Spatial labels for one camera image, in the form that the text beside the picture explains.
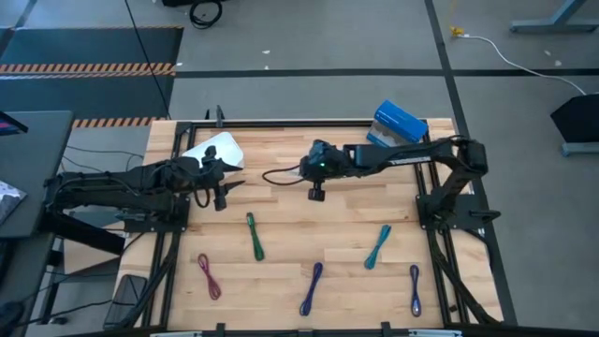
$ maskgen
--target computer monitor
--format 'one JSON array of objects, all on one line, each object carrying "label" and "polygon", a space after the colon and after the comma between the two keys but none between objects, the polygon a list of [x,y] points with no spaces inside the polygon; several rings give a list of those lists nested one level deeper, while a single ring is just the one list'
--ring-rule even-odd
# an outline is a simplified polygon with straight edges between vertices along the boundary
[{"label": "computer monitor", "polygon": [[26,133],[29,128],[0,111],[0,136]]}]

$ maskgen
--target orange striped tape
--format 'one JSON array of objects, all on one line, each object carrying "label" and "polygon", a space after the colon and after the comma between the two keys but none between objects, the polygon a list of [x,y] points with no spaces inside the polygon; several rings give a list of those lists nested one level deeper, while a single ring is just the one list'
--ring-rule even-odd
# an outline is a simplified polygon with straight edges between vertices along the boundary
[{"label": "orange striped tape", "polygon": [[125,63],[125,64],[31,64],[0,65],[0,75],[6,74],[105,74],[105,73],[145,73],[152,74],[175,71],[170,63]]},{"label": "orange striped tape", "polygon": [[93,118],[78,119],[73,123],[73,128],[82,127],[121,127],[121,126],[148,126],[153,121],[164,121],[165,117],[124,117],[124,118]]},{"label": "orange striped tape", "polygon": [[[155,71],[154,75],[175,76],[174,71]],[[109,77],[134,77],[134,76],[152,76],[150,71],[138,72],[112,72],[112,73],[88,73],[88,74],[58,74],[58,75],[0,75],[0,80],[44,80],[44,79],[89,79],[89,78],[109,78]]]}]

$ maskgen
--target blue box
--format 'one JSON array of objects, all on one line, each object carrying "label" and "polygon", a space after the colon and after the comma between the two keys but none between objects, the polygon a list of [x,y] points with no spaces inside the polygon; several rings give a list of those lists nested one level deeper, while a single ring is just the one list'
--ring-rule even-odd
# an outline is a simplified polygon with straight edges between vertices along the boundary
[{"label": "blue box", "polygon": [[366,139],[385,147],[418,143],[428,128],[426,123],[385,100],[374,114]]}]

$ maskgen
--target white object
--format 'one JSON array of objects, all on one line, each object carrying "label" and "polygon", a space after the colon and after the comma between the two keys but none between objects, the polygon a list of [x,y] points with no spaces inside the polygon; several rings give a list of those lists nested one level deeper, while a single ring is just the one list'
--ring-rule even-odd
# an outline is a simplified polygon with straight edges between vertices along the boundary
[{"label": "white object", "polygon": [[509,65],[511,65],[511,66],[515,66],[515,67],[516,67],[516,68],[518,68],[518,69],[522,69],[522,70],[524,70],[524,71],[526,71],[526,72],[528,72],[528,73],[531,73],[531,74],[533,74],[533,75],[536,75],[536,76],[540,76],[540,77],[542,77],[542,78],[546,78],[546,79],[554,79],[554,80],[558,80],[558,81],[563,81],[563,82],[566,82],[566,83],[568,83],[568,84],[572,85],[573,87],[575,87],[575,88],[576,88],[576,89],[577,89],[577,90],[578,90],[578,91],[579,91],[581,94],[583,94],[583,95],[586,95],[586,93],[584,92],[584,90],[580,89],[580,87],[579,87],[579,86],[577,86],[577,85],[575,85],[575,84],[574,84],[572,81],[569,81],[569,80],[567,80],[567,79],[565,79],[565,78],[561,78],[561,77],[559,77],[559,76],[550,76],[550,75],[543,75],[543,74],[539,74],[539,73],[537,73],[536,71],[532,71],[532,70],[530,70],[530,69],[528,69],[528,68],[525,68],[524,66],[520,66],[520,65],[517,65],[517,64],[515,64],[515,63],[513,63],[513,62],[509,61],[509,60],[508,60],[508,59],[506,59],[506,58],[505,58],[505,56],[504,56],[504,55],[503,55],[503,54],[502,54],[502,53],[499,51],[499,48],[497,48],[497,46],[495,45],[495,43],[493,43],[493,41],[489,40],[489,39],[488,39],[488,38],[486,38],[486,37],[474,37],[474,36],[470,36],[470,35],[468,35],[468,34],[464,34],[464,35],[462,35],[462,36],[458,36],[458,37],[460,37],[460,38],[475,38],[475,39],[479,39],[479,40],[483,40],[483,41],[485,41],[485,42],[488,42],[488,43],[489,43],[491,46],[493,46],[493,48],[495,49],[495,51],[497,51],[497,53],[499,54],[499,57],[501,57],[501,58],[502,58],[502,60],[504,60],[504,61],[505,61],[507,64],[509,64]]},{"label": "white object", "polygon": [[218,135],[202,142],[193,149],[186,151],[183,156],[197,159],[199,166],[202,167],[202,157],[205,156],[206,149],[212,145],[216,147],[215,157],[217,159],[221,158],[229,165],[243,168],[243,151],[229,132],[219,133]]}]

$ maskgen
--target white cable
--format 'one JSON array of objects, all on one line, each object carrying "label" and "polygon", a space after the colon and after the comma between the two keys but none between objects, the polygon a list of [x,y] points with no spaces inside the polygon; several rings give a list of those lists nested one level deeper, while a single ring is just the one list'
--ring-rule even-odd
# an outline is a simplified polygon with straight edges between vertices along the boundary
[{"label": "white cable", "polygon": [[507,64],[509,64],[511,66],[514,66],[514,67],[516,67],[518,69],[522,69],[522,70],[524,70],[524,71],[526,71],[528,73],[531,73],[533,75],[540,76],[542,78],[554,79],[554,80],[559,80],[559,81],[566,82],[566,83],[572,85],[573,87],[575,87],[578,91],[580,91],[581,94],[583,94],[583,95],[587,94],[587,93],[584,92],[584,90],[580,89],[579,86],[575,85],[572,81],[569,81],[569,80],[567,80],[565,78],[561,78],[559,76],[550,76],[550,75],[539,74],[536,71],[532,71],[530,69],[525,68],[524,66],[520,66],[520,65],[517,65],[517,64],[511,62],[510,60],[506,59],[505,56],[499,51],[499,48],[497,48],[497,46],[495,45],[495,43],[493,43],[493,41],[489,40],[486,37],[473,37],[473,36],[469,36],[469,35],[458,35],[457,37],[460,37],[460,38],[475,38],[475,39],[486,41],[491,46],[493,46],[493,48],[495,49],[495,51],[497,51],[497,53],[499,54],[499,57],[501,57]]}]

